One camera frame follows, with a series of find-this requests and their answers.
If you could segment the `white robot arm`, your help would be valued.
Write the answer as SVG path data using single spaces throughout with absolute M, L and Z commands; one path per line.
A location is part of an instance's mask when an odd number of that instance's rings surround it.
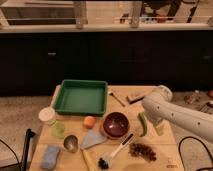
M 213 115 L 171 103 L 171 90 L 160 85 L 142 100 L 142 106 L 153 124 L 162 119 L 182 127 L 213 143 Z

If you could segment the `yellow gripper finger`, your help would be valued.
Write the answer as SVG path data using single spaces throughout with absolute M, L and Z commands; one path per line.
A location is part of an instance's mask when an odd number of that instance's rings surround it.
M 163 121 L 156 124 L 154 126 L 154 128 L 155 128 L 155 131 L 156 131 L 158 136 L 162 136 L 164 134 L 164 122 Z

